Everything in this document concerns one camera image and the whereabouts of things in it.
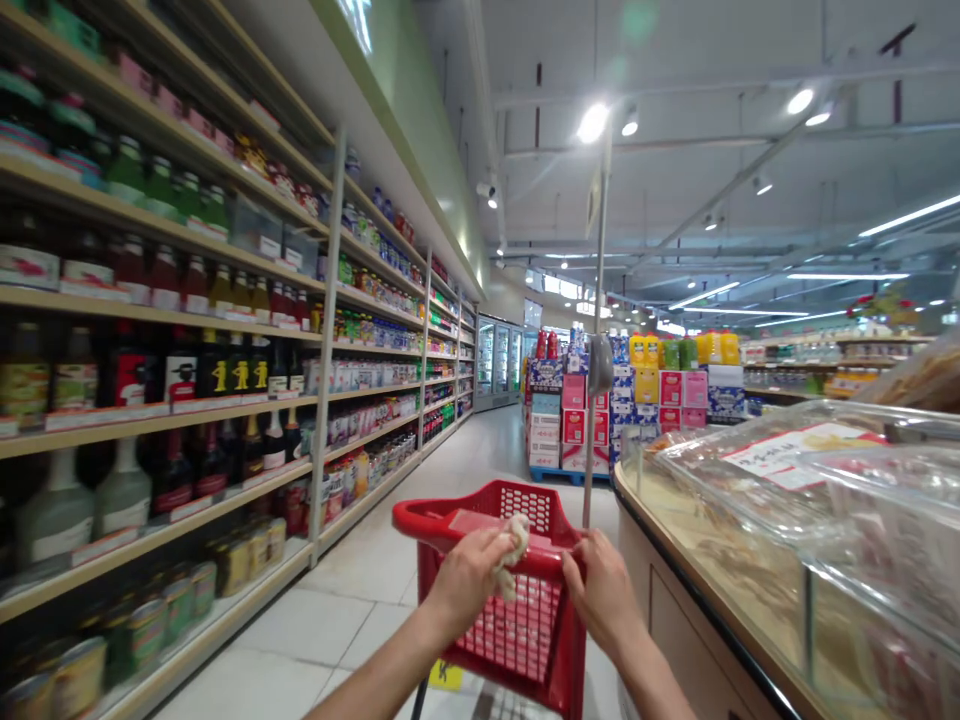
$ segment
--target refrigerator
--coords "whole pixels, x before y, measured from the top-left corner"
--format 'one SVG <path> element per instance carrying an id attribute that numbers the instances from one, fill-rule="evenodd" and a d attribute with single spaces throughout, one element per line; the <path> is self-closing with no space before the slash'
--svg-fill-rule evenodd
<path id="1" fill-rule="evenodd" d="M 523 330 L 513 323 L 479 315 L 477 318 L 476 412 L 520 402 Z"/>

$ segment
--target ceiling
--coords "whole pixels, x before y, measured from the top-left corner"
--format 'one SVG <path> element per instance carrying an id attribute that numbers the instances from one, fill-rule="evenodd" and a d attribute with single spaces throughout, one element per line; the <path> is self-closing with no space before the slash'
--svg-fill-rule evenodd
<path id="1" fill-rule="evenodd" d="M 960 193 L 955 0 L 419 0 L 415 7 L 468 179 L 497 186 L 496 211 L 477 198 L 492 259 L 502 244 L 508 265 L 593 284 L 595 257 L 575 256 L 597 250 L 587 207 L 602 143 L 584 146 L 575 132 L 585 109 L 604 100 L 614 132 L 605 290 L 666 309 L 739 282 L 710 304 L 816 314 L 873 288 L 786 277 L 789 266 L 802 265 L 804 272 L 909 272 L 907 293 L 918 302 L 951 295 L 960 222 L 938 215 L 932 228 L 857 235 Z M 881 54 L 898 34 L 905 34 L 899 56 Z M 817 99 L 792 116 L 786 106 L 802 83 L 818 88 Z M 831 95 L 830 119 L 802 127 Z M 634 105 L 639 131 L 621 137 Z M 758 197 L 753 174 L 742 171 L 767 155 L 762 173 L 773 189 Z M 711 198 L 738 174 L 720 204 L 724 223 L 706 231 Z M 569 267 L 551 256 L 569 256 Z M 705 322 L 763 320 L 770 318 L 711 314 Z"/>

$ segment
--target red shopping basket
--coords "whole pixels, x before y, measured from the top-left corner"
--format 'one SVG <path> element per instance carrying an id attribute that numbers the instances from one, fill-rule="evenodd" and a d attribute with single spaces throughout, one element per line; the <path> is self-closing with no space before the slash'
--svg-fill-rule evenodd
<path id="1" fill-rule="evenodd" d="M 511 572 L 517 601 L 487 601 L 473 627 L 443 659 L 530 698 L 566 720 L 580 720 L 586 630 L 567 596 L 561 552 L 580 534 L 563 514 L 556 490 L 494 480 L 449 500 L 408 500 L 393 508 L 393 525 L 416 538 L 420 602 L 445 553 L 464 535 L 500 526 L 516 513 L 530 519 L 530 544 Z"/>

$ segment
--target hand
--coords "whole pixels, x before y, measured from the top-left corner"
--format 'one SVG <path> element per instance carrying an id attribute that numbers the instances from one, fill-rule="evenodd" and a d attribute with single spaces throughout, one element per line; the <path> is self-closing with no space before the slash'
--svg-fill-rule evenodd
<path id="1" fill-rule="evenodd" d="M 587 566 L 586 584 L 574 557 Z M 587 530 L 573 554 L 563 554 L 563 574 L 590 637 L 622 669 L 625 651 L 647 634 L 623 557 L 606 535 Z"/>
<path id="2" fill-rule="evenodd" d="M 463 635 L 493 592 L 493 569 L 515 549 L 498 528 L 476 530 L 447 555 L 421 606 L 445 633 L 446 644 Z"/>

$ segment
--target tiled floor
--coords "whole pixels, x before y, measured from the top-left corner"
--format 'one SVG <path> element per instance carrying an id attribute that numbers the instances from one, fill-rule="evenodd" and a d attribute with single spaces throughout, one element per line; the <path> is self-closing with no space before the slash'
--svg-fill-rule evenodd
<path id="1" fill-rule="evenodd" d="M 157 720 L 300 720 L 403 623 L 417 604 L 416 544 L 393 529 L 400 500 L 456 497 L 495 478 L 528 479 L 518 407 L 475 415 L 380 503 L 295 587 L 234 639 L 158 714 Z M 564 511 L 581 524 L 583 491 L 558 486 Z M 616 501 L 596 487 L 592 522 L 616 543 Z M 616 673 L 587 647 L 584 720 L 617 720 Z M 413 697 L 398 718 L 411 716 Z M 459 693 L 430 689 L 423 720 L 553 717 L 466 674 Z"/>

